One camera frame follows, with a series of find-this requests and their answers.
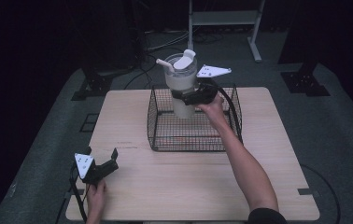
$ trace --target human hand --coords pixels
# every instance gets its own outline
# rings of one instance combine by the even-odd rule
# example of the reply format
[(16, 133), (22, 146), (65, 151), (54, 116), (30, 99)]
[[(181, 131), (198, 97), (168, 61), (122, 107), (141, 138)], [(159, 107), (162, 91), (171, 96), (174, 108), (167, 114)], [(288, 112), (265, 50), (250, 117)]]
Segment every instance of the human hand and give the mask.
[(87, 203), (89, 206), (89, 214), (86, 223), (100, 223), (104, 207), (106, 205), (106, 182), (104, 179), (95, 185), (87, 185)]
[(223, 127), (224, 125), (227, 126), (227, 121), (224, 117), (223, 113), (223, 98), (217, 95), (214, 100), (208, 105), (197, 105), (197, 108), (200, 108), (205, 112), (206, 116), (208, 117), (211, 126), (219, 131), (219, 128)]

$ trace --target dark floor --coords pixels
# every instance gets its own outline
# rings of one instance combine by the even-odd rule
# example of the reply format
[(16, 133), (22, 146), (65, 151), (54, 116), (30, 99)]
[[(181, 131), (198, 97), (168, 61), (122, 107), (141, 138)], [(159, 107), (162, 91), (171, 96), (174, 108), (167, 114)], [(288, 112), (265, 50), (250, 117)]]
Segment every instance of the dark floor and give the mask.
[[(215, 78), (218, 83), (232, 82), (238, 87), (269, 89), (299, 162), (309, 167), (304, 166), (303, 171), (321, 214), (314, 223), (335, 223), (338, 214), (340, 223), (353, 223), (353, 102), (337, 76), (321, 64), (314, 76), (330, 96), (291, 94), (280, 73), (296, 71), (300, 64), (277, 64), (285, 37), (286, 33), (259, 33), (257, 45), (262, 63), (253, 61), (247, 34), (210, 36), (219, 40), (196, 44), (194, 50), (199, 67), (208, 64), (232, 68), (231, 74)], [(155, 47), (173, 38), (176, 36), (148, 35), (148, 42)], [(183, 41), (172, 49), (162, 49), (152, 55), (164, 59), (186, 46)], [(154, 60), (147, 57), (142, 68), (148, 70), (153, 64)], [(129, 81), (141, 73), (142, 70), (135, 69), (115, 78), (111, 89), (126, 88)], [(164, 84), (160, 66), (149, 70), (148, 76), (138, 77), (127, 89), (148, 89), (150, 85)], [(71, 101), (83, 80), (84, 75), (77, 70), (64, 85), (15, 177), (14, 190), (0, 205), (0, 223), (56, 222), (69, 189), (73, 155), (83, 152), (92, 135), (81, 132), (81, 125), (88, 114), (100, 112), (104, 101), (104, 97)], [(66, 205), (62, 207), (59, 223), (70, 222), (64, 216)]]

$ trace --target wooden table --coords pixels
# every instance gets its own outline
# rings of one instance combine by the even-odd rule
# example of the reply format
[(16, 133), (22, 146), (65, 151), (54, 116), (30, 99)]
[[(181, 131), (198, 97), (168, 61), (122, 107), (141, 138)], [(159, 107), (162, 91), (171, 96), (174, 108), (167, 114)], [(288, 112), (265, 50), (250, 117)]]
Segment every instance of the wooden table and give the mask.
[[(265, 88), (237, 88), (246, 148), (261, 163), (287, 220), (316, 220), (319, 211)], [(119, 170), (106, 177), (104, 219), (142, 221), (247, 220), (247, 201), (225, 152), (155, 152), (147, 137), (150, 91), (110, 91), (90, 146), (97, 164), (119, 152)], [(79, 189), (85, 189), (80, 180)], [(81, 220), (72, 197), (66, 216)]]

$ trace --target human arm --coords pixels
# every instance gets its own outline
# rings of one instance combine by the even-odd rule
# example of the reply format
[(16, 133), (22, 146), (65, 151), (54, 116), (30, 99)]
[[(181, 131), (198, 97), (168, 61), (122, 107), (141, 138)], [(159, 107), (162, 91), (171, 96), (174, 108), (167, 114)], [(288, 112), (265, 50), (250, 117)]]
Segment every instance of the human arm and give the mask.
[(87, 224), (98, 224), (101, 221), (104, 207), (106, 204), (106, 182), (104, 179), (95, 185), (87, 186), (87, 202), (89, 213), (87, 216)]
[(223, 99), (217, 95), (212, 103), (197, 107), (205, 112), (212, 127), (218, 131), (235, 179), (246, 196), (250, 211), (256, 208), (278, 211), (277, 198), (269, 177), (229, 127), (224, 118), (222, 102)]

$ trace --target black wire basket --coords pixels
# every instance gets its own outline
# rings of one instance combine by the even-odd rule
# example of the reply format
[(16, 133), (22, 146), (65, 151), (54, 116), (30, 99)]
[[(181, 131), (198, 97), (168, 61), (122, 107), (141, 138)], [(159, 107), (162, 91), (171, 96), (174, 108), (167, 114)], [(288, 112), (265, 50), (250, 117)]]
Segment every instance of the black wire basket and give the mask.
[[(233, 102), (236, 117), (228, 101), (223, 103), (226, 120), (236, 136), (241, 136), (241, 108), (235, 86), (223, 88)], [(152, 88), (148, 107), (148, 140), (155, 151), (224, 151), (218, 132), (205, 113), (196, 108), (190, 119), (180, 119), (173, 111), (169, 89)]]

